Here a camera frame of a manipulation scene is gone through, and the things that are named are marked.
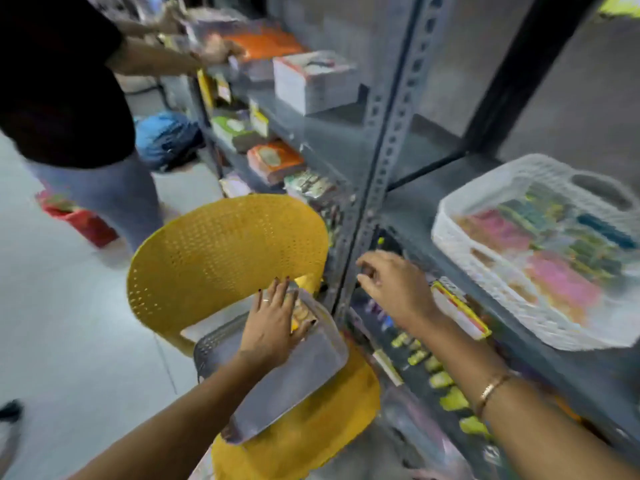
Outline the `yellow perforated plastic chair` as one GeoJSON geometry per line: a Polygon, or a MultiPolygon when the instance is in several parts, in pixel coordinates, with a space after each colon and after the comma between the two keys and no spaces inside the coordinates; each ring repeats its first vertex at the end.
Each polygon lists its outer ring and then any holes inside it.
{"type": "MultiPolygon", "coordinates": [[[[324,220],[293,197],[222,199],[176,218],[139,247],[127,276],[129,304],[140,323],[193,357],[198,340],[184,330],[267,288],[274,277],[289,276],[314,296],[328,250],[324,220]]],[[[380,383],[345,342],[345,367],[276,423],[240,445],[215,439],[215,480],[302,480],[372,423],[380,383]]]]}

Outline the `person's left hand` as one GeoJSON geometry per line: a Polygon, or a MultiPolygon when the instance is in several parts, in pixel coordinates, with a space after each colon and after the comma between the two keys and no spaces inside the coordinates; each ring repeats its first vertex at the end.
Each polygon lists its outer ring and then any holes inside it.
{"type": "Polygon", "coordinates": [[[242,359],[263,374],[283,365],[296,348],[292,346],[291,322],[284,322],[280,316],[280,283],[283,281],[275,278],[266,289],[268,304],[265,300],[251,322],[248,315],[238,350],[242,359]]]}

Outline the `red box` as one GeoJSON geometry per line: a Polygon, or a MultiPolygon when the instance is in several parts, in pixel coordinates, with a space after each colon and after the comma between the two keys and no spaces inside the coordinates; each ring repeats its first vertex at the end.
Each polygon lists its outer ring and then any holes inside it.
{"type": "Polygon", "coordinates": [[[41,210],[53,219],[71,226],[86,241],[101,249],[118,239],[112,227],[93,212],[44,189],[35,195],[41,210]]]}

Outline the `yellow snack packet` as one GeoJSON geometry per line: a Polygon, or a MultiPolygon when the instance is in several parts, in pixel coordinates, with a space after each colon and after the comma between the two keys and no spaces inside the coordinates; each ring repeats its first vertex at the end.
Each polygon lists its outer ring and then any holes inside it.
{"type": "Polygon", "coordinates": [[[311,307],[301,297],[297,298],[292,311],[291,332],[296,331],[307,322],[315,322],[316,320],[316,314],[311,307]]]}

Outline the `grey metal shelf rack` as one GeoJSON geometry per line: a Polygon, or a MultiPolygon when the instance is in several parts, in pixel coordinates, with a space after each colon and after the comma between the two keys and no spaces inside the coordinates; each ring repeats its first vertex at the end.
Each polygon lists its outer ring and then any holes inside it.
{"type": "Polygon", "coordinates": [[[364,293],[356,290],[356,251],[372,244],[377,231],[388,233],[420,264],[433,265],[484,311],[498,319],[498,338],[509,352],[537,366],[569,405],[592,421],[614,450],[640,467],[640,346],[600,352],[560,351],[517,324],[516,318],[473,283],[436,247],[431,231],[436,205],[445,190],[500,167],[493,156],[460,151],[463,137],[423,117],[414,122],[419,99],[435,64],[456,0],[390,0],[374,55],[380,60],[370,85],[360,87],[358,101],[302,116],[276,101],[274,83],[251,82],[247,69],[212,66],[211,76],[229,77],[231,89],[246,103],[256,101],[286,142],[299,145],[308,165],[352,193],[344,211],[345,243],[332,257],[326,298],[340,325],[360,327],[360,336],[382,346],[394,366],[404,352],[392,352],[391,333],[374,331],[364,312],[364,293]]]}

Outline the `orange flat packet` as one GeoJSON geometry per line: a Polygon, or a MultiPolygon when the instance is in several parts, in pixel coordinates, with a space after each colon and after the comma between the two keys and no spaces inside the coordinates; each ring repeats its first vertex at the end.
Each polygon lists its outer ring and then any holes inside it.
{"type": "Polygon", "coordinates": [[[271,60],[307,51],[292,34],[271,27],[227,34],[222,39],[238,49],[236,60],[239,63],[271,60]]]}

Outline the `white cardboard box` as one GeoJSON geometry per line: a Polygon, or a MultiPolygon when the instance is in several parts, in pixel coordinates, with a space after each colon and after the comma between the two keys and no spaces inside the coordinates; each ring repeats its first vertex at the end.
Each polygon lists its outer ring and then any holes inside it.
{"type": "Polygon", "coordinates": [[[358,101],[356,64],[332,50],[318,50],[273,59],[276,98],[308,116],[358,101]]]}

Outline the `row of yellow-green packets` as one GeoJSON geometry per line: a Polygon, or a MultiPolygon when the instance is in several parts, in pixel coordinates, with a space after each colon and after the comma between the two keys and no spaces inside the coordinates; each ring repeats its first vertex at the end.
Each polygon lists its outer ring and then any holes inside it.
{"type": "Polygon", "coordinates": [[[422,343],[407,334],[398,333],[390,342],[391,348],[403,351],[406,355],[401,369],[425,372],[427,383],[432,392],[438,397],[439,407],[458,417],[460,430],[466,435],[482,436],[487,440],[492,438],[486,425],[472,412],[472,407],[461,389],[455,384],[451,375],[444,370],[444,366],[422,343]]]}

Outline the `person's left forearm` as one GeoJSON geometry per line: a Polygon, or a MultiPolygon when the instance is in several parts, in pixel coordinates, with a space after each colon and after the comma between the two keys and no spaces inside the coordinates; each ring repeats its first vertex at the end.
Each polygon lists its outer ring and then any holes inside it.
{"type": "Polygon", "coordinates": [[[272,357],[239,352],[68,480],[187,480],[249,391],[275,367],[272,357]]]}

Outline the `person's right hand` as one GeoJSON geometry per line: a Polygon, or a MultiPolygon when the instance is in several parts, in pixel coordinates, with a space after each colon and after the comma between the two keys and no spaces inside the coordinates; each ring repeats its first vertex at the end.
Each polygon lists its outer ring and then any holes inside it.
{"type": "Polygon", "coordinates": [[[371,297],[398,327],[425,339],[443,317],[437,308],[425,273],[411,261],[384,250],[365,252],[356,261],[360,273],[382,273],[385,297],[371,297]]]}

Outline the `white plastic basket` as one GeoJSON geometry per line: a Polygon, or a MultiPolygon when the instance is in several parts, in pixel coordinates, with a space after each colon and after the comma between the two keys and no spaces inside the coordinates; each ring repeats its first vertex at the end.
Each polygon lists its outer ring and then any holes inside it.
{"type": "Polygon", "coordinates": [[[514,198],[536,182],[640,242],[640,194],[619,181],[531,153],[477,177],[444,197],[431,238],[478,286],[548,346],[565,351],[628,348],[640,341],[640,285],[606,296],[585,327],[549,306],[513,263],[469,238],[456,218],[514,198]]]}

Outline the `green patterned packets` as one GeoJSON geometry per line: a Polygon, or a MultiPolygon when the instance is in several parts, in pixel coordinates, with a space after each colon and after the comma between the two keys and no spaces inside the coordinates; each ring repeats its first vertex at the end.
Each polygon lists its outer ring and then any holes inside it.
{"type": "Polygon", "coordinates": [[[322,207],[338,199],[340,191],[329,179],[311,170],[284,177],[284,190],[289,196],[311,207],[322,207]]]}

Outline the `pile of colourful packets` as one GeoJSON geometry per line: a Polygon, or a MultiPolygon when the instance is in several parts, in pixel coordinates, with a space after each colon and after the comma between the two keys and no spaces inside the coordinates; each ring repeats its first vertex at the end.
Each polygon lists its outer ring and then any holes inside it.
{"type": "Polygon", "coordinates": [[[456,218],[472,240],[513,263],[549,306],[585,327],[606,296],[640,285],[640,242],[532,182],[520,195],[456,218]]]}

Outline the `yellow and red shelf label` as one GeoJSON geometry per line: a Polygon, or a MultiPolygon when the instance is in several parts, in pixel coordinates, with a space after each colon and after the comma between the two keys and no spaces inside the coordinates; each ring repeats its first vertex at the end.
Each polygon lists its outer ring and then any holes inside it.
{"type": "Polygon", "coordinates": [[[441,281],[434,281],[431,293],[437,308],[452,319],[473,340],[485,340],[492,331],[468,306],[468,304],[450,291],[441,281]]]}

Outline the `green and white box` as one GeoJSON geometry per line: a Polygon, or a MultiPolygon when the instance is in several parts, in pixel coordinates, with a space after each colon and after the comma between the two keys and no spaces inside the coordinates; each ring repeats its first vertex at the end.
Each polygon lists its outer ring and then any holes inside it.
{"type": "Polygon", "coordinates": [[[210,119],[210,124],[215,138],[236,153],[246,153],[255,146],[268,142],[252,128],[247,120],[218,115],[210,119]]]}

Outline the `person's right forearm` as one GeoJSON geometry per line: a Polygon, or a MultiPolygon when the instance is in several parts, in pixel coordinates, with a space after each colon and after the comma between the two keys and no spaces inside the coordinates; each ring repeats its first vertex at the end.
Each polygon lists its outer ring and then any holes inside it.
{"type": "Polygon", "coordinates": [[[442,362],[523,480],[640,480],[640,470],[512,374],[489,346],[471,339],[447,316],[420,341],[442,362]]]}

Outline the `black metal post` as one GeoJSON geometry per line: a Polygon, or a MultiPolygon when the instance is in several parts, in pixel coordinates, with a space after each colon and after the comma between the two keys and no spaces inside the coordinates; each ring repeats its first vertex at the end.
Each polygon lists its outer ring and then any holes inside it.
{"type": "Polygon", "coordinates": [[[566,44],[602,1],[533,0],[468,124],[462,153],[497,153],[566,44]]]}

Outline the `grey plastic basket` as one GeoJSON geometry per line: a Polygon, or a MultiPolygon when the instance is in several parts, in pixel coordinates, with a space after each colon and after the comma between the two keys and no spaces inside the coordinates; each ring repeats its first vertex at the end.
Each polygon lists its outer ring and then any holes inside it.
{"type": "MultiPolygon", "coordinates": [[[[304,289],[299,290],[298,297],[311,307],[318,323],[286,363],[268,373],[236,409],[221,434],[228,444],[240,445],[259,435],[347,364],[348,346],[329,311],[304,289]]],[[[197,341],[193,359],[198,382],[236,354],[247,316],[239,315],[197,341]]]]}

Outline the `orange packet with white oval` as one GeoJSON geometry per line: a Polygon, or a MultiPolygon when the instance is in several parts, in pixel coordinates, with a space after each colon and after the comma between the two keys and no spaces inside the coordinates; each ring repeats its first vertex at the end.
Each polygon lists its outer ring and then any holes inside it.
{"type": "Polygon", "coordinates": [[[307,169],[302,156],[283,141],[259,144],[246,153],[249,167],[269,186],[307,169]]]}

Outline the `yellow price tag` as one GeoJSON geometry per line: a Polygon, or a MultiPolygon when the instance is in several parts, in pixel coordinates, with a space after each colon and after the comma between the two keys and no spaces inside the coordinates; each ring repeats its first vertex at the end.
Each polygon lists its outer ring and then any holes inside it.
{"type": "Polygon", "coordinates": [[[197,72],[197,81],[207,117],[210,118],[216,109],[216,84],[203,69],[197,72]]]}
{"type": "Polygon", "coordinates": [[[265,139],[270,139],[269,120],[261,112],[259,104],[253,99],[249,100],[250,122],[252,128],[258,135],[265,139]]]}

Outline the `blue bag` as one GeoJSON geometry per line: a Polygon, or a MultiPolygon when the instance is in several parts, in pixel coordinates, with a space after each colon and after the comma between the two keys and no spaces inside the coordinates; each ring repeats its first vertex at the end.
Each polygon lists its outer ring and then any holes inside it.
{"type": "Polygon", "coordinates": [[[205,147],[200,126],[181,112],[136,116],[134,126],[140,160],[156,174],[173,173],[194,163],[198,151],[205,147]]]}

